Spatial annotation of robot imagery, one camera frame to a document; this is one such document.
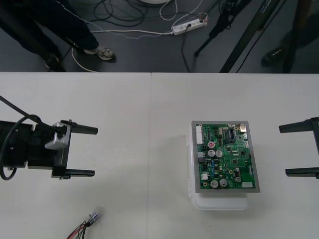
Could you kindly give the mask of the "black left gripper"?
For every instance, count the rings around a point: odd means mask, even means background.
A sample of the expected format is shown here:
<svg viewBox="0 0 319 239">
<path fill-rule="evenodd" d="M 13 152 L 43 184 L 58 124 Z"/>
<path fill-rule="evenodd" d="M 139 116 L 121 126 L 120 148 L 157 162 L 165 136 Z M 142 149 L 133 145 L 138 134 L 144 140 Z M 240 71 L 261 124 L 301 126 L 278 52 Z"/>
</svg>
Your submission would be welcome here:
<svg viewBox="0 0 319 239">
<path fill-rule="evenodd" d="M 28 168 L 51 170 L 52 178 L 93 177 L 94 170 L 68 169 L 68 154 L 71 132 L 96 135 L 98 128 L 72 123 L 57 122 L 57 127 L 66 127 L 66 133 L 59 138 L 57 133 L 37 125 L 32 133 L 28 147 Z"/>
</svg>

